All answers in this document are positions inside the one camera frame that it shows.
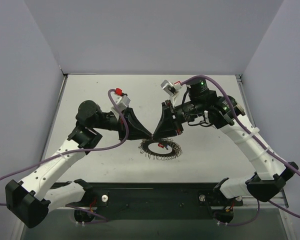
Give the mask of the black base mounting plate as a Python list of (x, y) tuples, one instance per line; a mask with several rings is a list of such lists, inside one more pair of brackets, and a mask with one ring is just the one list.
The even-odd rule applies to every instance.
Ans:
[(213, 189), (215, 183), (92, 183), (92, 196), (74, 203), (108, 220), (206, 220), (213, 210), (243, 206)]

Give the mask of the metal disc keyring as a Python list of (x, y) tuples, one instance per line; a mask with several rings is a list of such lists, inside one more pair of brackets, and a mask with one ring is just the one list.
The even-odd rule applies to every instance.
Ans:
[[(164, 148), (159, 147), (159, 143), (162, 143)], [(138, 149), (147, 158), (161, 161), (176, 159), (183, 153), (180, 145), (170, 138), (158, 140), (144, 139), (139, 144)]]

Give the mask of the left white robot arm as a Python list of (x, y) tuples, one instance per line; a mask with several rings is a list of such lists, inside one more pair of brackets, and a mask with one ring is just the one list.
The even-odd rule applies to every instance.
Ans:
[(49, 212), (69, 203), (78, 202), (82, 206), (91, 203), (93, 189), (82, 179), (59, 190), (50, 188), (97, 146), (102, 139), (97, 129), (117, 131), (120, 141), (152, 137), (125, 100), (119, 100), (110, 112), (102, 112), (94, 101), (85, 100), (79, 105), (75, 118), (75, 128), (55, 152), (54, 159), (41, 164), (20, 181), (11, 180), (5, 186), (7, 208), (28, 228), (36, 227)]

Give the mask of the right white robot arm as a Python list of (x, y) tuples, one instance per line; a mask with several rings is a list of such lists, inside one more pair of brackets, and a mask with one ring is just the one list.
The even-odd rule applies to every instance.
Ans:
[(183, 84), (164, 80), (161, 88), (169, 95), (163, 102), (159, 123), (153, 139), (175, 137), (183, 133), (183, 123), (190, 123), (203, 117), (204, 126), (215, 127), (227, 135), (241, 150), (255, 169), (252, 177), (225, 178), (217, 186), (225, 198), (253, 196), (261, 202), (268, 202), (277, 195), (294, 175), (284, 163), (274, 157), (274, 152), (260, 136), (244, 109), (231, 96), (219, 96), (208, 88), (206, 79), (193, 77), (186, 85), (189, 101), (175, 105), (175, 99)]

